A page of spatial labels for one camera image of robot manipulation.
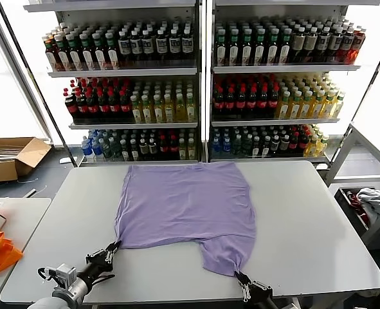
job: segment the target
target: bottle label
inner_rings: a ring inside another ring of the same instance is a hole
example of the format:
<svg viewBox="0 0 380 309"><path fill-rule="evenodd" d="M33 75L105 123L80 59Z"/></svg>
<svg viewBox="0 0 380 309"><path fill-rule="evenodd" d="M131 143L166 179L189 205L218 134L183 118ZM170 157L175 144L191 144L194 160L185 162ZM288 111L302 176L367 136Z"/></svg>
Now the bottle label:
<svg viewBox="0 0 380 309"><path fill-rule="evenodd" d="M254 65L255 66L260 65L263 52L264 52L263 46L257 46L257 48L255 48L255 55L254 55Z"/></svg>
<svg viewBox="0 0 380 309"><path fill-rule="evenodd" d="M246 107L246 101L244 101L244 102L237 102L236 103L236 107L237 108L244 108L244 107Z"/></svg>
<svg viewBox="0 0 380 309"><path fill-rule="evenodd" d="M268 101L268 106L269 106L270 108L276 108L276 107L277 107L277 104L278 104L277 101Z"/></svg>
<svg viewBox="0 0 380 309"><path fill-rule="evenodd" d="M165 118L166 118L167 122L169 122L169 123L173 122L172 109L170 109L170 108L165 109Z"/></svg>
<svg viewBox="0 0 380 309"><path fill-rule="evenodd" d="M300 108L299 104L295 104L293 108L291 109L290 119L296 119L297 118L297 112Z"/></svg>
<svg viewBox="0 0 380 309"><path fill-rule="evenodd" d="M267 64L274 63L276 53L277 53L277 46L270 46L268 49Z"/></svg>
<svg viewBox="0 0 380 309"><path fill-rule="evenodd" d="M232 46L230 48L230 61L228 63L229 66L234 66L237 63L237 55L239 53L239 48L236 46Z"/></svg>
<svg viewBox="0 0 380 309"><path fill-rule="evenodd" d="M66 69L66 71L71 71L71 64L69 63L67 54L63 51L60 51L59 57L61 59L62 65L64 66L64 69Z"/></svg>
<svg viewBox="0 0 380 309"><path fill-rule="evenodd" d="M123 151L122 155L123 155L124 161L128 162L130 160L130 157L128 155L128 151Z"/></svg>
<svg viewBox="0 0 380 309"><path fill-rule="evenodd" d="M265 158L268 155L269 148L263 148L261 158Z"/></svg>
<svg viewBox="0 0 380 309"><path fill-rule="evenodd" d="M280 116L279 116L278 119L285 119L285 115L287 114L287 110L288 110L288 105L287 104L281 106Z"/></svg>
<svg viewBox="0 0 380 309"><path fill-rule="evenodd" d="M156 45L158 53L167 53L167 39L156 39Z"/></svg>
<svg viewBox="0 0 380 309"><path fill-rule="evenodd" d="M180 149L179 150L179 159L180 160L185 160L185 153L186 153L186 151L185 151L185 149Z"/></svg>
<svg viewBox="0 0 380 309"><path fill-rule="evenodd" d="M286 63L287 62L289 50L290 50L290 46L288 46L288 45L281 47L280 60L278 61L278 63Z"/></svg>
<svg viewBox="0 0 380 309"><path fill-rule="evenodd" d="M71 51L69 55L73 59L75 69L77 71L82 71L82 64L81 64L80 57L78 56L78 53L76 51Z"/></svg>
<svg viewBox="0 0 380 309"><path fill-rule="evenodd" d="M125 41L118 41L118 46L120 47L120 52L122 55L130 55L131 54L131 47L130 47L130 42L129 40Z"/></svg>
<svg viewBox="0 0 380 309"><path fill-rule="evenodd" d="M253 158L256 158L258 156L258 150L259 148L253 148Z"/></svg>
<svg viewBox="0 0 380 309"><path fill-rule="evenodd" d="M109 105L100 105L100 111L102 113L108 113L108 112L110 112L110 106Z"/></svg>
<svg viewBox="0 0 380 309"><path fill-rule="evenodd" d="M136 120L136 124L140 124L142 121L140 110L139 109L133 109L132 115L134 116L134 119Z"/></svg>
<svg viewBox="0 0 380 309"><path fill-rule="evenodd" d="M220 46L217 48L217 65L224 66L226 57L226 48Z"/></svg>
<svg viewBox="0 0 380 309"><path fill-rule="evenodd" d="M301 109L301 112L300 112L300 117L301 119L304 119L306 116L307 116L307 113L308 113L308 109L310 108L310 105L308 104L304 104L303 105L303 108Z"/></svg>
<svg viewBox="0 0 380 309"><path fill-rule="evenodd" d="M188 116L188 121L193 122L195 119L194 115L194 108L192 106L187 107L187 116Z"/></svg>
<svg viewBox="0 0 380 309"><path fill-rule="evenodd" d="M170 52L171 53L181 53L181 40L179 37L170 38Z"/></svg>
<svg viewBox="0 0 380 309"><path fill-rule="evenodd" d="M161 108L155 108L154 111L156 112L157 123L163 123L163 110Z"/></svg>
<svg viewBox="0 0 380 309"><path fill-rule="evenodd" d="M242 66L247 66L249 64L249 56L251 54L251 47L250 46L245 46L242 49Z"/></svg>
<svg viewBox="0 0 380 309"><path fill-rule="evenodd" d="M117 52L115 50L109 50L108 56L110 56L110 61L113 68L116 70L119 69L120 65L118 64Z"/></svg>
<svg viewBox="0 0 380 309"><path fill-rule="evenodd" d="M322 106L323 106L323 104L317 104L315 106L314 111L312 112L311 118L318 118L318 115L320 114Z"/></svg>
<svg viewBox="0 0 380 309"><path fill-rule="evenodd" d="M120 106L118 104L116 104L116 105L110 105L110 110L113 113L118 113L120 111Z"/></svg>
<svg viewBox="0 0 380 309"><path fill-rule="evenodd" d="M183 53L192 53L194 48L192 44L192 37L191 38L182 38L182 44L183 44Z"/></svg>
<svg viewBox="0 0 380 309"><path fill-rule="evenodd" d="M134 161L138 161L138 151L133 150L131 151L131 153L132 157L134 158Z"/></svg>
<svg viewBox="0 0 380 309"><path fill-rule="evenodd" d="M144 119L146 124L151 123L151 113L148 108L143 109Z"/></svg>
<svg viewBox="0 0 380 309"><path fill-rule="evenodd" d="M189 160L195 160L195 150L193 150L193 149L188 150L188 159Z"/></svg>
<svg viewBox="0 0 380 309"><path fill-rule="evenodd" d="M100 66L100 69L105 70L105 58L102 50L96 50L95 55L97 56L98 65Z"/></svg>
<svg viewBox="0 0 380 309"><path fill-rule="evenodd" d="M152 39L142 39L143 50L145 54L154 53L154 45L152 44Z"/></svg>
<svg viewBox="0 0 380 309"><path fill-rule="evenodd" d="M131 51L135 55L140 55L143 53L143 46L141 45L141 39L138 40L130 40L131 43Z"/></svg>

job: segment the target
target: purple t-shirt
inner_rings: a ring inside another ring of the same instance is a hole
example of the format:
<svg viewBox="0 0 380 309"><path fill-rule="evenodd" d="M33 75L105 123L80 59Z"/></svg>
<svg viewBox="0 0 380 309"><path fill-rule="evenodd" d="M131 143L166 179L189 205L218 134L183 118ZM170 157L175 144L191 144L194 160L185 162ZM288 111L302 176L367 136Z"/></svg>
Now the purple t-shirt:
<svg viewBox="0 0 380 309"><path fill-rule="evenodd" d="M132 165L115 220L122 248L195 241L204 268L233 276L255 242L249 185L231 162Z"/></svg>

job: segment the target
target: yellow bottle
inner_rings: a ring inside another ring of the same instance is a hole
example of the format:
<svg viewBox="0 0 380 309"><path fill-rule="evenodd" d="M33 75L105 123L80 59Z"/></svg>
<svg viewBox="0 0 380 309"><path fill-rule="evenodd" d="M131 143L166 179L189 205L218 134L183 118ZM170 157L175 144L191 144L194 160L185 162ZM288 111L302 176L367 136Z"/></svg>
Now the yellow bottle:
<svg viewBox="0 0 380 309"><path fill-rule="evenodd" d="M134 115L136 124L142 124L144 122L144 116L141 106L138 103L138 98L136 95L132 95L130 99L132 104L132 114Z"/></svg>
<svg viewBox="0 0 380 309"><path fill-rule="evenodd" d="M287 115L287 110L288 110L288 100L289 100L289 97L290 97L290 92L289 91L285 91L283 93L283 95L282 95L282 99L278 103L278 106L280 108L278 110L278 113L276 114L276 117L278 119L285 119L285 117Z"/></svg>
<svg viewBox="0 0 380 309"><path fill-rule="evenodd" d="M334 98L334 92L330 91L327 95L327 98L324 101L324 105L323 105L323 108L321 109L319 118L330 118L332 108L334 107L334 102L332 101L333 98Z"/></svg>
<svg viewBox="0 0 380 309"><path fill-rule="evenodd" d="M311 98L312 98L312 92L306 91L302 105L301 105L300 109L298 110L298 117L297 118L299 118L299 119L305 119L306 118L306 116L308 114L308 110L310 109Z"/></svg>
<svg viewBox="0 0 380 309"><path fill-rule="evenodd" d="M185 109L185 103L184 103L184 98L183 98L182 93L177 93L176 121L177 122L187 121L187 110Z"/></svg>
<svg viewBox="0 0 380 309"><path fill-rule="evenodd" d="M317 93L315 102L312 104L312 106L310 106L310 110L307 114L308 119L318 118L318 116L320 115L321 108L323 107L323 98L324 90L320 90Z"/></svg>
<svg viewBox="0 0 380 309"><path fill-rule="evenodd" d="M176 116L175 116L176 111L174 109L174 105L172 104L171 96L169 94L165 94L164 95L164 101L165 101L165 107L164 107L165 121L167 123L172 123L176 119Z"/></svg>
<svg viewBox="0 0 380 309"><path fill-rule="evenodd" d="M295 91L293 100L288 104L287 119L297 119L298 110L301 107L301 91Z"/></svg>

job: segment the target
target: floor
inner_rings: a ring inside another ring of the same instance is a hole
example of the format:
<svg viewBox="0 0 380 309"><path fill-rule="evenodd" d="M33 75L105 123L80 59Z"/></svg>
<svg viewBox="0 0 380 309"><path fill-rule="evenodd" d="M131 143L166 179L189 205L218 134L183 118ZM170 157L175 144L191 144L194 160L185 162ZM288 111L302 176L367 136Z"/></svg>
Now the floor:
<svg viewBox="0 0 380 309"><path fill-rule="evenodd" d="M76 152L76 155L80 155L78 149L74 149L73 151ZM28 176L14 182L0 183L0 197L22 197L30 190L36 189L37 193L34 197L54 198L68 172L73 168L71 164L59 164L60 158L66 156L66 152L63 149L50 151L40 165ZM338 176L357 176L364 174L380 174L380 163L370 153L366 152L363 147L355 146L353 150L351 150L343 167L340 169ZM376 189L380 189L380 182L333 184L329 190L334 195L339 187L360 186L372 186ZM376 263L380 266L380 250L375 250L371 253ZM335 306L334 309L353 309L355 306L364 306L367 308L370 301L371 299L355 295L346 300L343 304ZM25 308L24 306L0 305L0 309L11 307L14 307L14 309Z"/></svg>

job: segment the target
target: juice bottle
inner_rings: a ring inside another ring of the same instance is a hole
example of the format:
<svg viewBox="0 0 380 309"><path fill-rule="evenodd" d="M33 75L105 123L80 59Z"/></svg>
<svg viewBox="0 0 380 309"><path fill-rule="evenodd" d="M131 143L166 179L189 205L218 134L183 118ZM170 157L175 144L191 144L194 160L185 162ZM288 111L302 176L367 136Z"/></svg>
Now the juice bottle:
<svg viewBox="0 0 380 309"><path fill-rule="evenodd" d="M334 107L334 92L330 91L327 94L327 98L324 101L323 108L321 109L319 118L330 118L332 108Z"/></svg>
<svg viewBox="0 0 380 309"><path fill-rule="evenodd" d="M306 91L304 94L304 99L303 99L302 105L301 105L300 109L298 110L298 117L297 118L299 118L299 119L305 119L306 118L306 116L308 114L308 110L310 109L311 98L312 98L312 92Z"/></svg>
<svg viewBox="0 0 380 309"><path fill-rule="evenodd" d="M187 121L187 112L185 109L185 103L184 103L184 98L183 98L182 93L177 93L176 121L177 122Z"/></svg>
<svg viewBox="0 0 380 309"><path fill-rule="evenodd" d="M173 123L176 119L176 116L175 116L174 105L171 101L171 95L169 94L164 95L164 102L165 102L165 107L164 107L165 120L167 123Z"/></svg>

